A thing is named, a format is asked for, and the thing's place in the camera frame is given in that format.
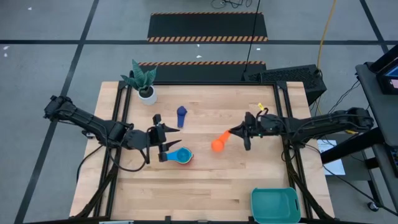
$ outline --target white paper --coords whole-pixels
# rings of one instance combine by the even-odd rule
[[[329,141],[318,140],[318,147],[321,152],[325,152],[325,151],[333,148],[333,146],[330,145],[328,142],[332,143],[333,146],[337,145],[335,140],[329,140]],[[329,162],[328,164],[325,164],[325,167],[336,175],[346,175],[346,172],[344,171],[344,167],[343,167],[343,162],[341,161],[341,159],[338,159],[333,162]],[[325,169],[323,169],[323,171],[325,172],[325,175],[332,175]]]

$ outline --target table frame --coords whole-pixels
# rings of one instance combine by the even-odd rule
[[[286,112],[287,112],[287,117],[292,117],[292,108],[290,105],[290,99],[289,99],[289,93],[287,89],[287,82],[281,81],[281,82],[267,82],[267,83],[258,83],[258,82],[154,82],[155,85],[247,85],[247,86],[272,86],[274,89],[274,97],[275,97],[275,105],[277,109],[277,115],[278,116],[283,116],[283,111],[282,111],[282,105],[280,102],[280,96],[279,96],[279,89],[282,90],[284,94],[284,101],[285,101],[285,107],[286,107]],[[125,102],[124,102],[124,108],[123,108],[123,114],[122,114],[122,122],[126,122],[127,119],[127,112],[129,108],[129,102],[131,98],[131,93],[132,93],[132,88],[131,86],[126,87],[126,83],[124,81],[119,81],[118,84],[118,91],[116,93],[116,102],[114,104],[114,110],[113,110],[113,115],[112,115],[112,120],[117,119],[118,114],[119,114],[119,106],[121,102],[121,96],[122,92],[124,89],[127,89],[126,92],[126,97],[125,97]],[[284,154],[285,154],[285,163],[286,163],[286,168],[288,169],[288,166],[291,163],[291,158],[289,154],[289,142],[285,141],[285,138],[282,137],[282,145],[284,148]],[[121,157],[121,147],[116,148],[116,154],[115,154],[115,161],[119,162],[120,157]],[[296,159],[296,164],[297,164],[297,173],[298,173],[298,178],[301,182],[301,186],[304,187],[305,189],[307,188],[307,183],[305,180],[305,174],[304,174],[304,169],[303,169],[303,164],[302,164],[302,159],[300,155],[300,149],[298,147],[293,146],[293,150],[295,150],[295,159]],[[101,170],[101,177],[99,181],[99,187],[97,191],[95,192],[94,196],[92,199],[89,201],[89,203],[84,207],[84,209],[76,216],[71,217],[68,220],[54,220],[54,221],[48,221],[48,222],[39,222],[40,224],[48,224],[48,223],[56,223],[56,224],[66,224],[66,223],[80,223],[80,224],[98,224],[98,223],[103,223],[111,220],[111,214],[112,214],[112,208],[113,208],[113,201],[114,201],[114,194],[116,191],[116,181],[118,178],[118,168],[117,166],[112,166],[112,168],[108,171],[109,169],[109,154],[108,151],[106,151],[106,154],[104,156],[104,162],[103,162],[103,168]],[[103,199],[103,192],[106,190],[108,184],[109,186],[109,197],[108,201],[106,204],[106,210],[105,210],[105,216],[100,216],[100,210],[102,206],[102,199]],[[289,176],[289,185],[293,189],[295,189],[295,182],[293,181],[293,178]],[[301,218],[300,223],[354,223],[354,222],[344,222],[344,221],[339,221],[339,220],[326,220],[326,219],[313,219],[312,215],[312,208],[310,206],[310,203],[308,202],[308,199],[303,196],[303,204],[304,204],[304,209],[306,213],[306,218]],[[88,217],[91,211],[93,211],[93,217]],[[120,224],[130,224],[130,221],[120,221],[118,222]],[[145,223],[151,223],[151,224],[172,224],[172,223],[186,223],[186,224],[192,224],[192,223],[211,223],[211,224],[224,224],[224,223],[229,223],[229,224],[255,224],[257,223],[253,217],[248,217],[248,221],[237,221],[237,222],[230,222],[230,221],[172,221],[171,216],[166,216],[165,220],[134,220],[134,224],[145,224]]]
[[[281,89],[284,94],[287,116],[293,117],[292,108],[290,105],[289,94],[287,91],[287,83],[285,81],[269,82],[269,83],[242,82],[242,81],[239,81],[239,82],[154,82],[154,85],[252,85],[252,86],[265,85],[265,86],[272,86],[274,89],[274,97],[275,97],[275,105],[276,105],[276,109],[277,109],[277,115],[283,116],[282,105],[281,105],[280,96],[279,96],[279,89]],[[122,96],[123,90],[126,89],[125,86],[126,86],[126,84],[123,81],[119,81],[118,92],[116,93],[116,102],[114,105],[112,120],[116,120],[116,118],[118,117],[121,96]],[[125,98],[125,102],[124,102],[122,122],[126,122],[131,92],[132,92],[131,87],[129,86],[129,88],[127,88],[126,98]],[[284,156],[286,158],[285,162],[286,162],[286,166],[287,166],[288,163],[291,163],[290,155],[289,155],[289,144],[287,141],[285,141],[284,138],[282,138],[282,140],[283,140],[282,144],[283,144],[284,154],[285,154]],[[302,158],[301,158],[299,149],[295,149],[295,155],[296,155],[295,158],[296,158],[298,176],[300,177],[300,181],[304,184],[304,187],[307,188]],[[121,147],[116,148],[115,161],[119,162],[120,157],[121,157]],[[98,189],[102,192],[100,194],[95,194],[95,196],[93,197],[93,199],[96,201],[93,217],[100,216],[100,210],[101,210],[101,206],[102,206],[102,193],[104,192],[108,183],[110,184],[110,186],[109,186],[109,197],[108,197],[108,201],[107,201],[106,209],[105,209],[105,216],[110,217],[112,214],[114,194],[116,191],[116,181],[118,178],[118,169],[116,168],[116,170],[113,170],[113,168],[112,168],[111,170],[109,170],[109,171],[108,170],[109,170],[109,154],[108,154],[108,150],[107,150],[105,153],[105,156],[104,156],[104,162],[103,162],[103,167],[101,170],[101,176],[100,176],[99,187],[98,187]],[[112,175],[110,181],[106,180],[107,176],[109,174]],[[290,187],[295,189],[295,182],[293,181],[293,179],[290,176],[289,176],[289,185],[290,185]],[[307,218],[312,219],[313,218],[312,209],[311,209],[311,206],[310,206],[308,200],[305,197],[303,197],[303,204],[305,207],[305,213],[306,213]],[[91,212],[91,209],[90,210],[83,209],[83,213],[79,213],[79,215],[77,215],[77,216],[78,217],[87,217],[90,214],[90,212]]]

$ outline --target orange toy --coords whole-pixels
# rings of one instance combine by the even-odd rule
[[[224,150],[224,144],[228,140],[231,133],[229,130],[225,131],[218,139],[211,142],[211,148],[215,152],[221,152]]]

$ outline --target black and orange striped mat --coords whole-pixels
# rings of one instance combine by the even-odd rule
[[[231,82],[243,80],[246,61],[219,62],[141,62],[144,72],[157,67],[156,82]],[[246,73],[266,70],[266,63],[249,61]]]
[[[256,27],[252,38],[254,19]],[[264,15],[259,12],[159,12],[152,13],[149,42],[267,41]]]

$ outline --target white pot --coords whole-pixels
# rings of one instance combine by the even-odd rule
[[[152,86],[150,86],[150,88],[152,88],[154,90],[154,92],[152,93],[152,95],[150,97],[144,98],[138,93],[138,97],[141,99],[141,101],[145,105],[153,105],[157,100],[155,87],[152,85]]]

